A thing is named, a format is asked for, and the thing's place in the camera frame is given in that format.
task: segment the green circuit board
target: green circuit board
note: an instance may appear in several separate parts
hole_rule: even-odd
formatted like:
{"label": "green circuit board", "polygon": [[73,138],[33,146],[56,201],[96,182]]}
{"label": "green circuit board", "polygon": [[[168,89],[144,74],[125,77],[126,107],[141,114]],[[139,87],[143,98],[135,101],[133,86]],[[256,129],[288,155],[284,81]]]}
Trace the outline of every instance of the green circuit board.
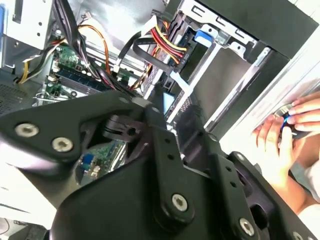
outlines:
{"label": "green circuit board", "polygon": [[[80,58],[75,54],[75,52],[70,48],[69,46],[60,46],[57,50],[57,60],[58,65],[63,65],[69,69],[73,69],[77,72],[81,72],[82,70],[88,71],[86,66],[83,64],[83,62],[80,60]],[[106,69],[106,64],[101,63],[101,67],[103,69]],[[128,72],[125,69],[120,69],[118,73],[119,78],[128,78],[132,75],[130,72]]]}

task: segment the hand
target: hand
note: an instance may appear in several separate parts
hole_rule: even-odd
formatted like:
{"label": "hand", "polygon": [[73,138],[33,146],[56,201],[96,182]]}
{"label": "hand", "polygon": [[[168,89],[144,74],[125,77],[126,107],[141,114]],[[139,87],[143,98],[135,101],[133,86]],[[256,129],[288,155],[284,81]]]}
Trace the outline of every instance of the hand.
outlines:
{"label": "hand", "polygon": [[301,97],[292,103],[288,124],[294,124],[299,131],[320,133],[320,91]]}
{"label": "hand", "polygon": [[270,115],[262,126],[252,132],[254,147],[258,150],[262,175],[269,183],[288,177],[288,171],[295,162],[292,132],[289,127],[282,130],[281,143],[278,147],[283,117]]}

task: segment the silver screw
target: silver screw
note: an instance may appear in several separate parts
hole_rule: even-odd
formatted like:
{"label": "silver screw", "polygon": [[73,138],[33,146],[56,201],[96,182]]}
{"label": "silver screw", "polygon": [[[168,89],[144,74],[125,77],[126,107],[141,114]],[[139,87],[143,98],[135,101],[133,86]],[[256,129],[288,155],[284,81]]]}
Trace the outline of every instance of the silver screw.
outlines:
{"label": "silver screw", "polygon": [[172,196],[172,203],[180,212],[185,212],[188,209],[187,200],[180,194],[176,193]]}
{"label": "silver screw", "polygon": [[57,137],[52,141],[52,147],[57,152],[66,153],[74,147],[74,144],[66,137]]}
{"label": "silver screw", "polygon": [[154,106],[152,107],[152,110],[155,111],[155,112],[157,112],[157,113],[160,113],[159,109],[156,108],[156,107],[154,107]]}
{"label": "silver screw", "polygon": [[237,156],[241,161],[245,160],[244,156],[241,153],[237,153]]}
{"label": "silver screw", "polygon": [[124,97],[119,97],[119,100],[125,104],[128,104],[129,103],[129,100],[125,99]]}
{"label": "silver screw", "polygon": [[15,127],[18,136],[31,138],[39,133],[39,128],[31,123],[22,123]]}
{"label": "silver screw", "polygon": [[293,234],[295,240],[304,240],[302,238],[302,236],[299,233],[297,233],[296,231],[294,231],[292,234]]}
{"label": "silver screw", "polygon": [[253,236],[255,234],[255,229],[254,227],[251,225],[251,223],[245,219],[245,218],[240,218],[239,220],[240,226],[242,228],[242,230],[249,236]]}
{"label": "silver screw", "polygon": [[55,30],[55,34],[57,34],[57,35],[61,35],[61,34],[62,34],[62,31],[61,31],[61,30],[59,30],[59,29],[57,29],[57,30]]}

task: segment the metal panel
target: metal panel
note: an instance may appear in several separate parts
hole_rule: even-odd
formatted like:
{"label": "metal panel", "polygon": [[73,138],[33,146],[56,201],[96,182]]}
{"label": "metal panel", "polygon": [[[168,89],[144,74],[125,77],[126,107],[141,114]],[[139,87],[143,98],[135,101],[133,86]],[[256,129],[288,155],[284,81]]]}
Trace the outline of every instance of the metal panel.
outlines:
{"label": "metal panel", "polygon": [[30,108],[33,96],[40,84],[28,81],[23,85],[13,84],[15,75],[0,70],[0,115],[20,109]]}
{"label": "metal panel", "polygon": [[23,0],[21,22],[15,19],[15,0],[1,0],[7,19],[4,34],[20,42],[44,49],[53,0]]}
{"label": "metal panel", "polygon": [[[199,2],[290,59],[318,27],[315,21],[288,0]],[[199,11],[206,13],[203,8],[198,9],[197,13]]]}

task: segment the black power wire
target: black power wire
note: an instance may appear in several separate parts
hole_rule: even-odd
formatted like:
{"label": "black power wire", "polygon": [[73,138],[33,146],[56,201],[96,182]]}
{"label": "black power wire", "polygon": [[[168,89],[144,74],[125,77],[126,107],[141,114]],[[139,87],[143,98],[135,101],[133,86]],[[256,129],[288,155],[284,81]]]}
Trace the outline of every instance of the black power wire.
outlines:
{"label": "black power wire", "polygon": [[173,68],[168,64],[158,60],[157,58],[153,57],[143,49],[139,47],[139,45],[145,45],[151,41],[151,38],[139,38],[134,41],[132,49],[139,57],[147,61],[148,63],[152,64],[153,66],[163,70],[166,74],[170,75]]}
{"label": "black power wire", "polygon": [[75,20],[74,14],[68,3],[68,0],[55,0],[54,2],[54,15],[57,23],[61,27],[63,34],[68,44],[73,48],[74,52],[85,62],[86,67],[96,79],[101,79],[103,84],[111,86],[131,97],[138,96],[135,92],[129,90],[117,78],[108,74],[102,67],[95,63],[93,58],[89,58],[86,51],[85,40],[79,33],[78,25]]}
{"label": "black power wire", "polygon": [[98,79],[99,75],[97,71],[90,66],[85,40],[79,33],[78,25],[68,0],[55,0],[53,12],[69,46],[72,47],[74,52],[84,61],[85,66],[92,73],[93,77]]}
{"label": "black power wire", "polygon": [[134,44],[135,40],[137,40],[138,38],[141,37],[141,31],[137,32],[135,35],[133,35],[129,41],[123,46],[123,48],[121,49],[118,57],[116,58],[115,61],[115,65],[116,66],[120,66],[121,62],[123,61],[123,59],[125,58],[126,54],[129,52],[132,44]]}

